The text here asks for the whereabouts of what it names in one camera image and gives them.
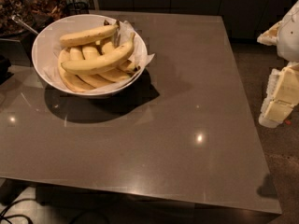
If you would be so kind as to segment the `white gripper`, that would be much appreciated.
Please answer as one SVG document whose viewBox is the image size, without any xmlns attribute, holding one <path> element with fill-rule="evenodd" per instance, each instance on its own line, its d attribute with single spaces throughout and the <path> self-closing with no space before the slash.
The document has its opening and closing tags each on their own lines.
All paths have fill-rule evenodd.
<svg viewBox="0 0 299 224">
<path fill-rule="evenodd" d="M 259 123 L 276 128 L 299 104 L 299 63 L 288 63 L 282 70 L 273 69 L 263 100 Z"/>
</svg>

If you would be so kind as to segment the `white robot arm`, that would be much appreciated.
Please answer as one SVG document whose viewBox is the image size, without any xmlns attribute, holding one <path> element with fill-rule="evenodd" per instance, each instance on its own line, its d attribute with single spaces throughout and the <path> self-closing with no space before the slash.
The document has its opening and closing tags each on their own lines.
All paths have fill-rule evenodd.
<svg viewBox="0 0 299 224">
<path fill-rule="evenodd" d="M 288 62 L 281 70 L 271 71 L 261 106 L 259 123 L 276 128 L 299 104 L 299 1 L 281 21 L 260 34 L 257 42 L 276 46 L 278 56 Z"/>
</svg>

